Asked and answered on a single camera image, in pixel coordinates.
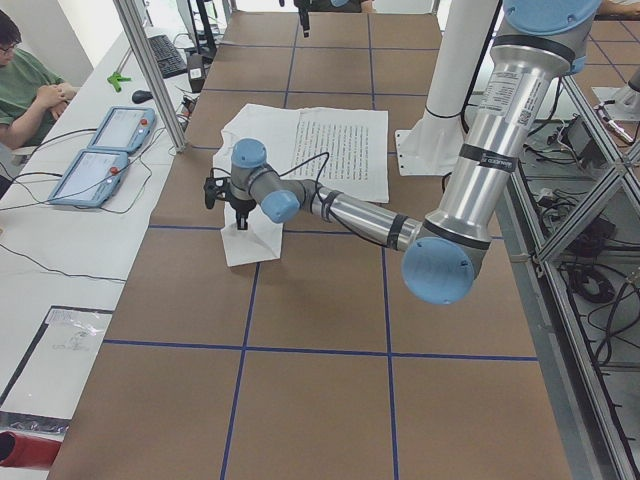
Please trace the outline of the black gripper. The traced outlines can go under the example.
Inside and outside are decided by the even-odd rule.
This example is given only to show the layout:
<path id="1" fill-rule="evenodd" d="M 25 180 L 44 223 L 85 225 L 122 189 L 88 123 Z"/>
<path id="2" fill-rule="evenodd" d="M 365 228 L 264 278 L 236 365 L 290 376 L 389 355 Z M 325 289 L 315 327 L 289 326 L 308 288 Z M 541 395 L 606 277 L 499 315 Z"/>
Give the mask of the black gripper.
<path id="1" fill-rule="evenodd" d="M 309 8 L 310 8 L 310 5 L 311 5 L 311 1 L 310 0 L 294 0 L 294 6 L 298 10 L 300 25 L 302 27 L 309 27 L 310 26 L 310 20 L 309 20 Z M 302 33 L 303 33 L 303 37 L 304 38 L 309 38 L 310 29 L 309 28 L 306 28 L 306 29 L 303 28 Z"/>
<path id="2" fill-rule="evenodd" d="M 256 201 L 253 199 L 240 199 L 235 196 L 231 196 L 228 203 L 236 211 L 236 228 L 238 231 L 248 230 L 249 215 L 256 207 Z"/>

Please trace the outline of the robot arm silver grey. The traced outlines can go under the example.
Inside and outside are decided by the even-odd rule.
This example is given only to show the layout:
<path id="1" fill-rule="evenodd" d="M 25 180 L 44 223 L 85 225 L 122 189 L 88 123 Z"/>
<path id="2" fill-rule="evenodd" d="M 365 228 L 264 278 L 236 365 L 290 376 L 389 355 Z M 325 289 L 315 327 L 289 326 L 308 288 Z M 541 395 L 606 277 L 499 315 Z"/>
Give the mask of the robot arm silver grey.
<path id="1" fill-rule="evenodd" d="M 294 0 L 304 38 L 310 34 L 310 13 L 364 13 L 364 1 L 359 0 Z"/>
<path id="2" fill-rule="evenodd" d="M 519 164 L 551 81 L 580 71 L 596 1 L 506 1 L 491 48 L 493 72 L 437 209 L 418 222 L 322 186 L 285 180 L 265 146 L 242 139 L 232 150 L 221 198 L 246 229 L 255 207 L 274 223 L 299 211 L 340 224 L 359 237 L 404 254 L 401 273 L 419 299 L 446 305 L 471 289 L 491 237 L 488 222 Z"/>

